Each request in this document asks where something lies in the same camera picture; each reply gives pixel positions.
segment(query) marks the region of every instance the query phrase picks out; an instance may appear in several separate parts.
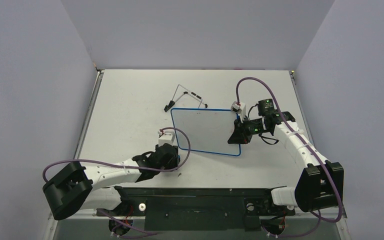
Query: cable tie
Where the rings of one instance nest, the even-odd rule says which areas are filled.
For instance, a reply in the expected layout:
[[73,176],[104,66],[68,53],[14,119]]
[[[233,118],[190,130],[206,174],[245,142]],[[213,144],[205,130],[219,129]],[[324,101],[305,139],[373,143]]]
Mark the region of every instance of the cable tie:
[[123,166],[124,174],[127,175],[127,169],[126,169],[126,165],[124,164],[124,162],[122,161],[122,162],[120,162],[119,164],[120,164],[121,166]]
[[295,134],[301,134],[300,130],[293,131],[293,132],[287,134],[286,136],[289,138],[290,136],[295,135]]
[[307,146],[310,146],[310,147],[311,147],[310,143],[306,143],[306,144],[304,144],[304,145],[302,145],[302,146],[300,146],[300,147],[297,147],[296,150],[300,150],[300,149],[305,148],[305,147],[307,147]]

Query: whiteboard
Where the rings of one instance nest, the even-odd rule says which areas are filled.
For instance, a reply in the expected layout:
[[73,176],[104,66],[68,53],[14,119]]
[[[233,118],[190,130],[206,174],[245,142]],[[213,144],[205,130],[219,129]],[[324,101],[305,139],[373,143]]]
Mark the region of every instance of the whiteboard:
[[[190,149],[209,154],[241,155],[240,144],[228,144],[237,118],[238,115],[230,109],[176,107],[171,110],[173,126],[187,135]],[[176,139],[180,149],[188,149],[188,141],[183,134],[176,131]]]

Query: white tabletop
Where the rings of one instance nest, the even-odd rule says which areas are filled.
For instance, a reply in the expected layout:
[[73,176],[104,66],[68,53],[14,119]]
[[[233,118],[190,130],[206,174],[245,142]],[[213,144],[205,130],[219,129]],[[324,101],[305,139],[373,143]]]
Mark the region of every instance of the white tabletop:
[[[157,131],[172,127],[170,112],[163,108],[177,84],[202,96],[209,108],[229,109],[236,100],[235,88],[243,77],[256,77],[274,92],[282,111],[289,111],[299,127],[307,129],[288,71],[272,70],[136,70],[104,72],[79,158],[118,163],[147,151],[158,143]],[[258,82],[247,80],[239,87],[240,101],[248,108],[270,98]],[[174,107],[196,108],[198,102],[184,96]],[[251,117],[257,117],[253,110]],[[186,151],[179,150],[183,159]],[[301,175],[286,149],[267,145],[258,136],[242,145],[238,157],[191,152],[176,172],[163,172],[124,187],[152,188],[273,188],[294,187]]]

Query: light purple wall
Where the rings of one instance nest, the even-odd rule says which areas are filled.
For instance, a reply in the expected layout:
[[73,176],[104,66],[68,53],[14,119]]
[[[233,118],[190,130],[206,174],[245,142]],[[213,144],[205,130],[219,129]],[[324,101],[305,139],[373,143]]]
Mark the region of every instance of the light purple wall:
[[41,239],[41,172],[72,158],[96,71],[59,0],[0,0],[0,239]]
[[334,0],[61,0],[99,68],[298,66]]
[[384,239],[384,1],[336,0],[296,85],[316,147],[344,166],[353,239]]

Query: screw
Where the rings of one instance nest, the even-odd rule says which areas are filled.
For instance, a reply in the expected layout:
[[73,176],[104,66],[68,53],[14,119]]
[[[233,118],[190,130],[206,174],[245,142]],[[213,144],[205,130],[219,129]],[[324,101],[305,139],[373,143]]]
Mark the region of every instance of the screw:
[[145,211],[145,209],[147,209],[147,206],[145,205],[145,203],[139,204],[139,211],[143,212]]
[[252,203],[248,203],[248,204],[246,205],[246,209],[247,209],[248,211],[254,211],[254,204],[252,204]]

